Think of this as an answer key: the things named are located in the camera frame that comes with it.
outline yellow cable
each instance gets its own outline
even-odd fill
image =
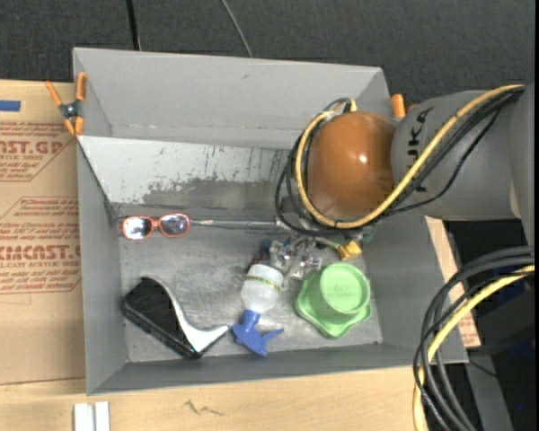
[[[437,335],[433,338],[431,343],[428,347],[428,360],[429,362],[433,359],[433,356],[437,353],[437,350],[443,343],[443,341],[446,339],[447,335],[451,330],[457,325],[457,323],[473,308],[475,308],[479,303],[481,303],[483,300],[485,300],[487,297],[489,297],[492,294],[495,294],[497,291],[499,291],[502,287],[508,286],[511,283],[514,283],[518,281],[519,279],[523,279],[528,274],[535,272],[535,265],[529,265],[527,267],[523,267],[516,271],[516,273],[523,273],[522,275],[518,276],[511,276],[511,277],[502,277],[495,281],[494,283],[491,283],[490,285],[484,287],[481,291],[479,291],[477,294],[475,294],[473,297],[471,297],[469,300],[467,300],[464,304],[462,304],[455,312],[451,315],[451,317],[447,320],[447,322],[444,324],[444,326],[441,328],[441,330],[437,333]],[[419,367],[419,375],[421,384],[425,382],[425,371],[420,366]],[[421,403],[421,391],[417,387],[417,384],[415,385],[415,390],[413,392],[413,421],[415,424],[415,429],[418,431],[426,430],[426,420],[425,420],[425,414],[423,412],[423,404]]]
[[[305,192],[304,181],[302,179],[302,155],[305,150],[305,144],[307,142],[307,138],[309,137],[309,134],[322,121],[323,118],[326,118],[323,115],[323,113],[325,112],[320,113],[319,115],[317,115],[317,117],[315,117],[311,121],[311,123],[305,129],[304,133],[302,134],[300,138],[299,146],[296,152],[295,176],[296,176],[296,182],[297,182],[297,189],[299,191],[299,196],[302,199],[305,208],[321,224],[324,224],[327,226],[333,226],[336,228],[341,228],[341,229],[359,228],[360,226],[367,224],[368,222],[371,222],[376,217],[380,216],[395,201],[395,199],[402,194],[402,192],[405,190],[407,185],[411,182],[411,180],[413,179],[417,171],[420,169],[421,165],[424,162],[426,162],[426,160],[429,158],[431,153],[435,150],[437,145],[441,142],[441,140],[443,140],[446,132],[449,131],[449,129],[451,129],[454,126],[457,120],[459,120],[463,115],[475,109],[482,103],[488,101],[490,98],[500,95],[506,91],[520,88],[522,86],[523,86],[522,84],[511,84],[508,86],[502,86],[500,88],[485,92],[484,94],[478,96],[477,98],[465,104],[465,106],[463,106],[453,117],[451,117],[447,121],[447,123],[443,127],[441,127],[441,129],[439,129],[439,131],[436,133],[433,139],[431,139],[431,141],[429,142],[428,146],[423,150],[420,157],[412,165],[412,167],[410,167],[410,169],[407,171],[403,179],[399,182],[399,184],[395,187],[395,189],[393,189],[392,193],[385,199],[385,201],[368,215],[365,215],[364,217],[361,217],[357,220],[353,220],[350,222],[335,221],[323,215],[317,210],[317,208],[310,201],[309,197],[307,196],[307,193]]]

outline cardboard box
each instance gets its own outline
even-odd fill
[[[183,296],[194,322],[237,322],[225,318],[239,314],[239,278],[263,235],[196,228],[180,240],[155,234],[132,244],[120,238],[119,219],[182,210],[268,220],[281,152],[316,112],[349,96],[361,110],[390,115],[381,69],[77,48],[74,70],[88,77],[77,166],[89,393],[411,364],[423,314],[444,280],[428,222],[415,211],[380,224],[364,250],[379,329],[368,343],[300,347],[291,339],[265,360],[214,350],[186,361],[132,328],[119,308],[137,279],[156,275]],[[220,156],[225,149],[229,159]],[[181,196],[186,190],[200,196]],[[212,306],[220,299],[233,312]],[[301,330],[291,306],[290,314],[286,331]],[[458,332],[444,357],[465,360]]]

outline sunglasses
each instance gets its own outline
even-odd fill
[[[120,222],[120,229],[129,240],[145,240],[157,228],[166,238],[179,238],[190,231],[190,218],[185,214],[166,214],[158,219],[131,215]]]

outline cardboard sheet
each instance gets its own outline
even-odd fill
[[[72,84],[55,84],[72,101]],[[75,140],[43,82],[0,81],[0,383],[84,375]]]

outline black cable bundle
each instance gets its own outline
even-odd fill
[[[499,277],[488,277],[480,284],[472,286],[464,295],[452,303],[446,310],[446,299],[449,291],[459,283],[466,282],[469,278],[483,272],[492,271],[504,267],[524,267],[535,263],[535,250],[529,246],[518,246],[475,259],[466,264],[437,292],[423,319],[421,326],[421,342],[413,360],[413,372],[415,382],[420,389],[421,398],[427,408],[436,418],[437,422],[446,430],[456,429],[461,431],[476,431],[475,426],[467,417],[447,377],[443,357],[438,349],[435,354],[435,365],[431,365],[428,359],[428,348],[433,336],[442,328],[443,324],[465,302],[465,300],[482,287],[497,281]],[[423,386],[419,367],[422,366],[427,378],[429,390]],[[437,386],[434,370],[443,388]]]
[[[399,214],[401,212],[409,211],[411,209],[415,209],[416,207],[421,207],[424,205],[427,205],[428,203],[431,203],[435,201],[436,199],[441,198],[443,195],[446,194],[446,192],[451,188],[453,183],[455,182],[455,179],[459,172],[461,171],[464,162],[467,160],[469,155],[472,153],[472,151],[477,147],[477,145],[481,142],[483,137],[486,135],[487,131],[491,129],[491,127],[495,124],[497,117],[503,107],[510,104],[511,102],[517,101],[517,99],[523,94],[525,88],[515,88],[513,90],[504,92],[500,94],[499,96],[496,96],[489,101],[486,101],[482,104],[476,111],[472,112],[472,114],[467,118],[467,120],[460,126],[452,136],[449,137],[449,139],[441,146],[438,152],[430,158],[429,162],[425,165],[425,167],[419,172],[419,174],[411,181],[410,186],[402,193],[401,196],[399,196],[381,215],[376,217],[375,219],[371,220],[368,223],[362,224],[360,228],[353,229],[353,230],[341,230],[336,229],[335,227],[327,227],[325,225],[320,224],[317,222],[310,213],[307,212],[304,208],[300,206],[300,203],[297,199],[297,194],[294,193],[292,186],[291,186],[291,179],[292,179],[292,162],[295,159],[295,155],[297,152],[297,148],[299,146],[300,138],[296,140],[296,143],[294,144],[294,147],[292,148],[289,157],[287,159],[286,167],[284,168],[283,172],[281,173],[279,179],[278,179],[278,185],[276,188],[276,196],[275,196],[275,207],[276,212],[278,214],[278,218],[289,228],[292,230],[301,233],[306,234],[309,236],[319,236],[319,235],[328,235],[328,234],[339,234],[344,233],[348,236],[355,235],[359,233],[363,228],[376,224],[380,220],[393,216],[395,214]],[[339,99],[331,104],[329,104],[324,110],[330,110],[331,107],[335,104],[340,104],[341,102],[346,102],[346,106],[344,107],[344,112],[347,112],[349,109],[349,102],[347,99]],[[471,145],[467,148],[467,150],[464,152],[464,154],[461,156],[459,163],[456,165],[449,181],[446,183],[444,188],[442,188],[439,193],[437,193],[436,196],[433,198],[426,199],[424,201],[420,201],[418,203],[413,203],[405,207],[400,207],[409,197],[410,195],[423,183],[423,181],[431,174],[431,172],[437,167],[439,163],[443,161],[443,159],[447,156],[449,151],[451,151],[452,148],[455,147],[466,135],[468,132],[470,132],[476,125],[481,123],[484,119],[487,117],[490,117],[489,122],[487,125],[480,131],[480,133],[477,135],[477,137],[473,140]],[[324,119],[322,123],[319,124],[319,126],[316,127],[314,130],[312,136],[319,130],[320,127],[322,127],[325,123],[327,123],[329,120]],[[281,193],[281,186],[283,183],[286,183],[287,186],[287,194],[289,196],[289,199],[294,206],[294,209],[296,211],[296,214],[303,219],[306,219],[312,226],[312,229],[305,229],[305,228],[299,228],[292,225],[287,219],[285,219],[283,215],[283,209],[280,206],[280,193]]]

